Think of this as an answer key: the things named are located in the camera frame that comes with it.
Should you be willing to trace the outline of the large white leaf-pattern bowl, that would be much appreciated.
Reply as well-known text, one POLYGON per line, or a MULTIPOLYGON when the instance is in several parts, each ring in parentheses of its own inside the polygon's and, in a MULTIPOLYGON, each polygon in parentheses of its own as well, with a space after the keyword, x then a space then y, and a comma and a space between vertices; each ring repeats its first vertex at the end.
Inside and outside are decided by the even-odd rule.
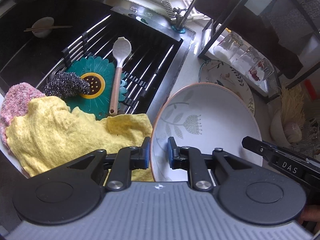
POLYGON ((260 155, 242 147, 249 136, 261 140, 254 115, 232 91, 213 83, 188 85, 168 98, 159 111, 152 132, 150 161, 155 181, 186 181, 184 170, 169 166, 167 142, 198 148, 211 154, 217 148, 262 166, 260 155))

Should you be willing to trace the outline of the black kitchen sink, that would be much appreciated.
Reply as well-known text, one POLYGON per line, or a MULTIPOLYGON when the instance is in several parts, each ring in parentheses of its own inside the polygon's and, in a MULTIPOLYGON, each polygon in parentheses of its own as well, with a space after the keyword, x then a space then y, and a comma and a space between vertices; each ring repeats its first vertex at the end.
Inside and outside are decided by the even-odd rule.
POLYGON ((21 82, 42 89, 55 73, 65 69, 63 51, 78 41, 84 32, 113 14, 143 17, 161 33, 180 43, 146 112, 148 115, 156 113, 169 96, 192 35, 174 32, 163 16, 124 0, 111 0, 109 5, 93 0, 38 0, 13 6, 1 17, 1 93, 5 94, 11 86, 21 82), (23 32, 44 17, 52 17, 53 26, 73 27, 52 29, 45 38, 36 37, 32 31, 23 32))

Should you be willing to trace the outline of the garlic bulb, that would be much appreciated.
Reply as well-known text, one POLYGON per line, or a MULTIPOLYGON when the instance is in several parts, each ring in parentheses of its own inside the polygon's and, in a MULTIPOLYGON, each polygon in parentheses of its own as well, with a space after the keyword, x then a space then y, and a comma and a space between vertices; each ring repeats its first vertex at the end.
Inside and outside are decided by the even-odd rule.
POLYGON ((297 143, 302 140, 302 132, 300 127, 295 122, 288 122, 284 126, 284 134, 289 143, 297 143))

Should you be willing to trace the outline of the white bowl with garlic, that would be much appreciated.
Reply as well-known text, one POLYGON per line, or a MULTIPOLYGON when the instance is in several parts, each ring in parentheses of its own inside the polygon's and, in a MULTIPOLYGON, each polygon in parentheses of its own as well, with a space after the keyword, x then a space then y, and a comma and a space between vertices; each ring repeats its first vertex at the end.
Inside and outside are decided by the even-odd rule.
POLYGON ((272 139, 276 142, 276 145, 280 147, 290 148, 291 144, 285 137, 283 126, 281 123, 281 112, 276 111, 270 125, 270 134, 272 139))

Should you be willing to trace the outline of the teal sunflower silicone mat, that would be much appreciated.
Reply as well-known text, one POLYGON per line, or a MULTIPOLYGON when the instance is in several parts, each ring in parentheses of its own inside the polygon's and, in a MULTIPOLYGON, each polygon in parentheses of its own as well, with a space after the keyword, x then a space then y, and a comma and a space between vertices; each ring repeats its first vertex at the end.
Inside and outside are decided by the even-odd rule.
POLYGON ((70 109, 79 107, 86 113, 94 114, 97 120, 107 117, 115 71, 115 63, 101 57, 90 56, 74 61, 66 72, 75 73, 89 83, 89 93, 67 98, 66 104, 70 109))

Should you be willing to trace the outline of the yellow dish cloth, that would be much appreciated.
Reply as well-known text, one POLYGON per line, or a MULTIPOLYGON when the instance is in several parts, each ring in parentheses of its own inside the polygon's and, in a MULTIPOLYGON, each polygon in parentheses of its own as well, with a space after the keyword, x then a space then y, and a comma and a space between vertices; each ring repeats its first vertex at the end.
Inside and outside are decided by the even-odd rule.
POLYGON ((146 114, 122 114, 96 120, 79 107, 69 109, 58 97, 32 99, 24 116, 5 129, 7 144, 22 168, 33 177, 94 150, 117 153, 140 146, 152 134, 146 114))

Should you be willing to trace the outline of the floral patterned plate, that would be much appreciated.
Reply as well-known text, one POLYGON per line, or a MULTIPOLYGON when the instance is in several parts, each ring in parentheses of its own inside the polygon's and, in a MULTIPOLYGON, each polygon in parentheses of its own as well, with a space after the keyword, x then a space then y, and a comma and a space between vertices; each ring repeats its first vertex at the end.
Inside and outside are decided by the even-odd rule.
POLYGON ((242 75, 233 67, 220 60, 205 61, 200 67, 199 82, 214 83, 235 93, 255 115, 255 103, 251 89, 242 75))

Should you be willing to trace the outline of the clear glass with red print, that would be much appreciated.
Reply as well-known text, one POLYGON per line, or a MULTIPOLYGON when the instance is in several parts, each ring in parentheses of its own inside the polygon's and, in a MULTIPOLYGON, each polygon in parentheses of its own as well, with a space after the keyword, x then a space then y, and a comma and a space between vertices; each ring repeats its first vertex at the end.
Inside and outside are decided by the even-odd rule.
POLYGON ((248 71, 248 77, 256 83, 261 83, 274 73, 273 64, 265 57, 261 58, 248 71))

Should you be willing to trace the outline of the steel wool scrubber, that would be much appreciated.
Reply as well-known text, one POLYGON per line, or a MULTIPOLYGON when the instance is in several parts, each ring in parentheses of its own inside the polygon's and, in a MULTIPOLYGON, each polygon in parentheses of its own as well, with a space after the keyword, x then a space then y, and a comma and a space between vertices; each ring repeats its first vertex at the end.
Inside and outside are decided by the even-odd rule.
POLYGON ((61 99, 74 97, 79 94, 88 95, 89 92, 90 84, 74 72, 58 72, 44 87, 44 94, 46 96, 57 96, 61 99))

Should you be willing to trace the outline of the black roll-up sink rack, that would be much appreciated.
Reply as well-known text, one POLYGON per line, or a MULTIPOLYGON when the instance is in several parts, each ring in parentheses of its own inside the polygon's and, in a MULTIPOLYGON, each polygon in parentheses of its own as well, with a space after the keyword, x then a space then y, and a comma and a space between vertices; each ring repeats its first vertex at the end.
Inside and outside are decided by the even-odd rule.
POLYGON ((98 120, 146 113, 179 46, 143 17, 108 15, 63 51, 64 72, 89 84, 87 92, 65 102, 98 120))

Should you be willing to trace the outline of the clear drinking glass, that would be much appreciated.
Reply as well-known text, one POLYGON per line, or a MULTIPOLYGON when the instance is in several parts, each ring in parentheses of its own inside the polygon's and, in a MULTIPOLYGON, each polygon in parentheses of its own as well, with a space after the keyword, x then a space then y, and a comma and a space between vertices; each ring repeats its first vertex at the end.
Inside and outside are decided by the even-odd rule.
POLYGON ((213 54, 221 61, 229 61, 243 46, 242 37, 231 31, 217 46, 213 48, 213 54))

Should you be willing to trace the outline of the pink knitted cloth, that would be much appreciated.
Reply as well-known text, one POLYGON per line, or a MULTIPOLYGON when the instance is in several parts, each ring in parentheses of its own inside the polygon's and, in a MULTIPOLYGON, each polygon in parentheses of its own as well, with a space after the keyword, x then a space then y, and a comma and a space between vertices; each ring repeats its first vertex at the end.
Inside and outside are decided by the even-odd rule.
POLYGON ((16 116, 24 116, 28 113, 28 103, 34 98, 42 98, 46 95, 26 82, 19 83, 9 88, 1 105, 1 141, 12 155, 7 143, 6 128, 10 126, 16 116))

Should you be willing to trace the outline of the black metal dish rack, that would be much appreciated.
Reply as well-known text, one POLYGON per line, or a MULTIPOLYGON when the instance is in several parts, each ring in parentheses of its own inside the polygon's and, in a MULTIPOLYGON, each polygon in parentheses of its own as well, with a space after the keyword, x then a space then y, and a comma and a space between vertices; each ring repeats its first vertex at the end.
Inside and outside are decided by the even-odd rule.
POLYGON ((195 0, 215 26, 239 34, 291 83, 319 73, 319 0, 195 0))

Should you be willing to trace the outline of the white plastic drain tray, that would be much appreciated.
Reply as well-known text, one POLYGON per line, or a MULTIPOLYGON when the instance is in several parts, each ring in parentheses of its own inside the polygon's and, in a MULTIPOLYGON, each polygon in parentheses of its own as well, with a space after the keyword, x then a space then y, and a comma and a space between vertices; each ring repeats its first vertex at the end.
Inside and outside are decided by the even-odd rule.
MULTIPOLYGON (((176 20, 177 14, 183 16, 187 12, 192 1, 193 0, 162 0, 161 4, 169 18, 174 21, 176 20)), ((209 17, 193 8, 188 16, 188 20, 209 20, 209 17)))

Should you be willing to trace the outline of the small bowl in sink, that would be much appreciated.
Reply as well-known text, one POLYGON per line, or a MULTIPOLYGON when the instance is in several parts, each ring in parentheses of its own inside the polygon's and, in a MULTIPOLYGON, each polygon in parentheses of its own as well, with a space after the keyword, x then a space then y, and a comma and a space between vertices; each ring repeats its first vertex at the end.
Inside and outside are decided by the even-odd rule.
MULTIPOLYGON (((32 25, 32 28, 37 29, 37 28, 51 27, 53 25, 54 25, 54 19, 52 17, 44 17, 36 21, 32 25)), ((51 29, 44 29, 44 30, 32 31, 32 33, 38 38, 45 38, 50 34, 51 31, 52 31, 51 29)))

